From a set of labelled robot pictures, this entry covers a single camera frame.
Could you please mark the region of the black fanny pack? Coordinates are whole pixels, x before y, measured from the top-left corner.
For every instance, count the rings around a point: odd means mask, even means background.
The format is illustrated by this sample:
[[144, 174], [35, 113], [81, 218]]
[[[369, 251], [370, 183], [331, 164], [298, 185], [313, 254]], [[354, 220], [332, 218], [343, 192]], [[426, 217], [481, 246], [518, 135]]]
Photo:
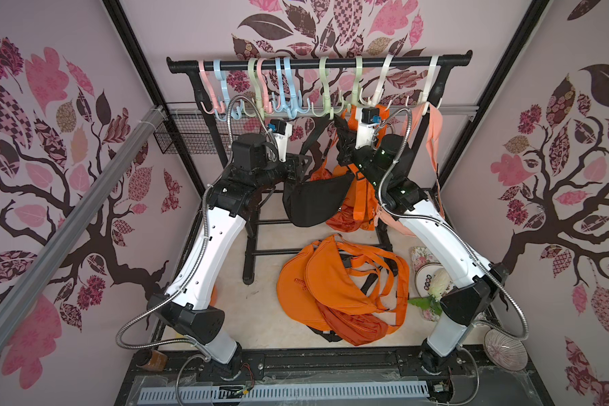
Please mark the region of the black fanny pack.
[[[317, 118], [313, 130], [299, 149], [299, 155], [306, 157], [330, 125], [334, 125], [337, 131], [337, 137], [333, 140], [337, 141], [336, 144], [345, 146], [350, 133], [347, 121], [340, 116]], [[310, 228], [333, 218], [343, 206], [351, 184], [355, 180], [355, 174], [347, 167], [344, 167], [346, 171], [343, 174], [331, 175], [327, 178], [325, 157], [326, 155], [322, 154], [321, 160], [318, 161], [321, 164], [318, 169], [322, 169], [319, 178], [315, 177], [313, 172], [309, 178], [285, 182], [284, 209], [289, 221], [296, 227]]]

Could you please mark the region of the pink fanny pack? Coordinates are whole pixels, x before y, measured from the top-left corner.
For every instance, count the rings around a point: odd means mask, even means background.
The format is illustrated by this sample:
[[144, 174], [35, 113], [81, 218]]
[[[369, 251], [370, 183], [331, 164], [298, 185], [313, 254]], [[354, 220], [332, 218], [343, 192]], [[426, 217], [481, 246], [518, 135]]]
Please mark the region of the pink fanny pack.
[[[416, 127], [421, 123], [423, 118], [429, 118], [429, 125], [425, 132], [426, 134], [426, 150], [429, 154], [429, 158], [431, 159], [431, 166], [433, 171], [437, 173], [438, 171], [438, 150], [439, 150], [439, 138], [442, 133], [443, 126], [443, 115], [439, 112], [439, 110], [434, 107], [429, 101], [425, 101], [420, 105], [412, 108], [411, 110], [412, 118], [408, 121], [412, 127]], [[405, 236], [414, 237], [415, 234], [411, 232], [408, 228], [402, 225], [399, 221], [395, 220], [391, 214], [385, 212], [385, 210], [379, 206], [377, 208], [377, 221], [379, 223], [384, 223], [385, 225], [393, 228], [397, 232], [401, 233]]]

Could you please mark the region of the orange bag bottom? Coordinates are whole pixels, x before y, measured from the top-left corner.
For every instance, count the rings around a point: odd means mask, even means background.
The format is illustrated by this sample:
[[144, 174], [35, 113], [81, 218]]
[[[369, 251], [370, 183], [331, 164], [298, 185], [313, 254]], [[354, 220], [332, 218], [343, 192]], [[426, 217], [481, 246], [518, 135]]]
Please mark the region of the orange bag bottom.
[[320, 303], [348, 315], [372, 314], [389, 325], [389, 335], [404, 324], [409, 276], [399, 255], [337, 234], [316, 240], [289, 260], [276, 292], [284, 313], [310, 329], [328, 329]]

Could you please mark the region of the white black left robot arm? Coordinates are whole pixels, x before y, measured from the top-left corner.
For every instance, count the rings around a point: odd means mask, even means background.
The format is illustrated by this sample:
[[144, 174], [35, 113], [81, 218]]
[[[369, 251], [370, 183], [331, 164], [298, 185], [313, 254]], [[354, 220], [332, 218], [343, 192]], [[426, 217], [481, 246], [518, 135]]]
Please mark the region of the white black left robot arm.
[[233, 157], [208, 188], [201, 207], [202, 227], [176, 279], [163, 294], [154, 294], [148, 311], [179, 333], [179, 342], [194, 345], [223, 376], [241, 367], [241, 346], [223, 329], [224, 311], [211, 304], [225, 259], [264, 193], [278, 184], [303, 179], [308, 158], [288, 151], [289, 137], [244, 134], [232, 144]]

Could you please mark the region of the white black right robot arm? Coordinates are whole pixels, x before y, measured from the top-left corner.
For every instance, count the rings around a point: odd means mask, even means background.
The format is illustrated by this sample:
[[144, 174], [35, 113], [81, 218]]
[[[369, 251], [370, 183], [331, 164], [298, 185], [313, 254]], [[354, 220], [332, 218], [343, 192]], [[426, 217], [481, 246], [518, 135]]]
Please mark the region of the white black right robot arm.
[[441, 298], [443, 313], [421, 345], [423, 370], [439, 375], [478, 323], [480, 314], [498, 294], [504, 294], [509, 271], [463, 241], [426, 192], [409, 179], [406, 169], [414, 153], [404, 137], [389, 134], [378, 144], [375, 125], [351, 130], [342, 118], [335, 118], [334, 124], [339, 162], [355, 165], [373, 186], [379, 208], [428, 248], [454, 286]]

